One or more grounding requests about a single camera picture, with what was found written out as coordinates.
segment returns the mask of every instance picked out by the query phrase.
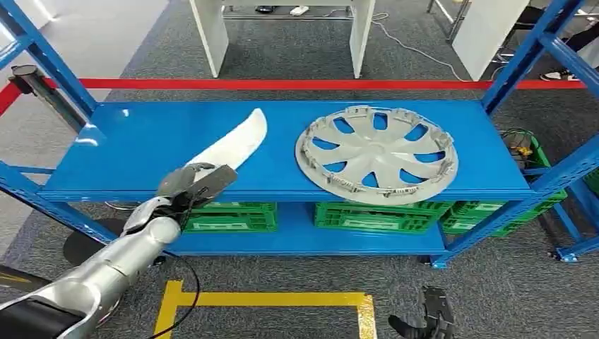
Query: wheel cover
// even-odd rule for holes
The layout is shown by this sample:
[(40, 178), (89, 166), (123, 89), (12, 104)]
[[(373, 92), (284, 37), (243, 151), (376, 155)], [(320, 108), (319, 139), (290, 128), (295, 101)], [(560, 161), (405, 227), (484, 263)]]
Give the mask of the wheel cover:
[[(385, 120), (384, 129), (376, 126)], [(295, 157), (322, 189), (375, 205), (426, 200), (458, 169), (452, 137), (402, 108), (351, 106), (318, 118), (297, 139)]]

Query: yellow floor tape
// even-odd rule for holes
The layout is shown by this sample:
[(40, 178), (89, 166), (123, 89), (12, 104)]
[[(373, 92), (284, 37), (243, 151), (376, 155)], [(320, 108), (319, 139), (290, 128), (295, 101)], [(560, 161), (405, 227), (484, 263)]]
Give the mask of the yellow floor tape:
[[(183, 280), (169, 280), (162, 297), (154, 333), (174, 323), (177, 307), (190, 307), (195, 292), (182, 292)], [(224, 307), (339, 307), (354, 306), (357, 311), (360, 339), (376, 339), (372, 296), (361, 292), (202, 292), (196, 306)], [(170, 339), (165, 333), (160, 339)]]

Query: robotic arm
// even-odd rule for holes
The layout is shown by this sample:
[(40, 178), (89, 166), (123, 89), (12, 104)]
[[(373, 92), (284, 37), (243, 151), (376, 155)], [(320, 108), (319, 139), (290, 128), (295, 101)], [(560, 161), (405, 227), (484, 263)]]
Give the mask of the robotic arm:
[(86, 338), (123, 292), (181, 234), (192, 208), (212, 201), (237, 178), (227, 165), (193, 164), (170, 173), (142, 203), (121, 236), (55, 282), (0, 305), (6, 338)]

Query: white blade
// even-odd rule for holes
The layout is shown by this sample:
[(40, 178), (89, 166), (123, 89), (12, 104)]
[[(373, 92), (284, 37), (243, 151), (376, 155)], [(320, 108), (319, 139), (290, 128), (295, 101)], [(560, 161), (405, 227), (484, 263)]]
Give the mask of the white blade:
[[(266, 117), (261, 109), (256, 108), (245, 121), (188, 161), (187, 165), (207, 162), (216, 167), (229, 165), (235, 170), (260, 146), (266, 136), (266, 128)], [(197, 173), (196, 180), (203, 176), (201, 172)]]

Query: red line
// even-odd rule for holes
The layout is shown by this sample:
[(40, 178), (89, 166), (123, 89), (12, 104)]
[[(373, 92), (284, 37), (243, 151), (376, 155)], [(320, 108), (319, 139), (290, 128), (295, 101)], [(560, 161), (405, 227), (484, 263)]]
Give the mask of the red line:
[[(486, 90), (491, 81), (80, 79), (86, 88), (132, 90)], [(51, 86), (54, 82), (48, 79)], [(520, 90), (585, 88), (580, 81), (524, 80)]]
[(0, 117), (17, 100), (20, 90), (14, 83), (8, 83), (0, 90)]

